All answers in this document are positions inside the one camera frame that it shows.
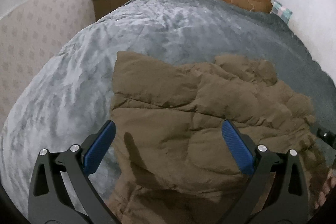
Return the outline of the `person's right hand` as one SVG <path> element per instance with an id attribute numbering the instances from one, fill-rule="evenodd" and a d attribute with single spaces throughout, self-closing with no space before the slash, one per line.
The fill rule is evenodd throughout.
<path id="1" fill-rule="evenodd" d="M 318 194 L 317 201 L 315 202 L 314 205 L 315 209 L 318 209 L 326 202 L 327 196 L 335 188 L 335 185 L 336 185 L 335 169 L 329 169 L 327 179 L 323 184 L 322 190 Z"/>

